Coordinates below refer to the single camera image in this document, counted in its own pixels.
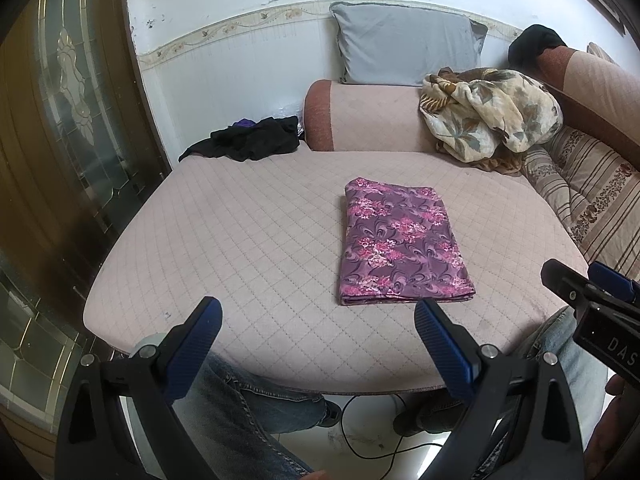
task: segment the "black clothing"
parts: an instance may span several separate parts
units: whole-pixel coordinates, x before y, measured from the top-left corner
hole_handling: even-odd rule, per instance
[[[536,57],[548,48],[566,46],[558,34],[543,25],[531,25],[509,46],[509,68],[519,72],[535,69]]]
[[[255,126],[229,126],[225,130],[212,132],[210,139],[188,147],[178,161],[191,153],[207,158],[226,155],[238,162],[248,158],[260,160],[270,155],[295,152],[299,145],[296,116],[285,119],[269,117]]]

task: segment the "jeans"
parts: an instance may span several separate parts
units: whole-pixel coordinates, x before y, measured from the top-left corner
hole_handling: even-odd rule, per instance
[[[602,412],[607,368],[572,341],[574,330],[573,309],[566,307],[515,353],[536,358],[551,351],[558,356],[586,445]],[[158,344],[162,338],[146,338],[135,351],[145,344]],[[164,478],[132,406],[127,399],[131,430],[142,462],[149,473]],[[174,411],[221,480],[297,480],[312,470],[270,434],[314,427],[324,418],[326,403],[320,394],[287,390],[209,354],[187,396],[174,402]],[[491,458],[479,472],[491,469]]]

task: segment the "purple fabric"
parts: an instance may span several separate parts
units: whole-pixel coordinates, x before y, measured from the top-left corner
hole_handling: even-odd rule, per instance
[[[237,123],[233,123],[232,126],[250,128],[251,126],[255,126],[255,121],[252,121],[251,119],[240,119]]]
[[[440,196],[364,178],[344,188],[347,235],[340,267],[343,305],[468,300],[476,293]]]

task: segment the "wallpaper border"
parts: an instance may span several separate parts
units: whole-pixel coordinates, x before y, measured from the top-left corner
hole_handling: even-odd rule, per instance
[[[239,36],[240,34],[251,32],[252,30],[277,27],[279,25],[285,25],[286,23],[331,19],[331,15],[329,14],[329,5],[335,1],[351,3],[376,2],[385,4],[401,4],[408,7],[420,7],[423,9],[442,10],[444,12],[462,14],[476,22],[484,23],[489,28],[489,36],[509,42],[517,38],[522,32],[519,28],[507,25],[503,22],[498,22],[497,20],[492,20],[486,16],[467,12],[466,10],[453,9],[452,7],[445,7],[426,2],[408,2],[405,0],[315,0],[312,2],[302,2],[254,10],[246,14],[234,16],[227,20],[199,28],[198,30],[194,30],[181,38],[177,38],[176,40],[164,44],[151,52],[140,54],[138,56],[140,69],[148,70],[206,44],[221,41],[233,36]]]

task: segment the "black cable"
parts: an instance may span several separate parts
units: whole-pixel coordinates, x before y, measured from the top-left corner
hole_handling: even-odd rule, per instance
[[[404,399],[402,397],[400,397],[398,394],[394,394],[398,399],[400,399],[400,402],[402,402],[402,405],[406,408],[406,403],[404,402]],[[386,476],[391,473],[391,469],[394,466],[394,462],[396,461],[396,456],[399,455],[400,453],[406,453],[407,451],[413,451],[414,449],[419,449],[421,447],[425,447],[425,446],[437,446],[437,447],[444,447],[442,444],[437,444],[436,442],[426,442],[424,444],[420,444],[420,446],[413,446],[413,447],[409,447],[407,449],[403,449],[402,451],[398,451],[398,449],[400,449],[400,444],[402,444],[402,440],[404,439],[403,436],[400,437],[400,440],[398,440],[398,445],[396,446],[396,449],[394,450],[393,453],[387,453],[384,455],[380,455],[380,456],[363,456],[360,453],[358,453],[355,449],[353,449],[353,446],[349,443],[349,440],[347,439],[347,434],[344,432],[344,413],[347,410],[347,406],[349,404],[351,404],[351,401],[354,400],[356,397],[360,397],[358,395],[354,395],[353,397],[351,397],[351,399],[349,399],[347,401],[347,403],[344,405],[344,408],[342,409],[342,416],[340,418],[340,431],[342,432],[342,437],[344,438],[344,441],[347,443],[347,446],[349,447],[349,449],[351,449],[351,452],[357,456],[358,458],[361,458],[363,460],[380,460],[381,458],[386,458],[388,456],[392,457],[391,458],[391,464],[389,464],[389,468],[386,470],[386,473],[384,473],[381,477],[380,480],[384,480],[386,478]]]

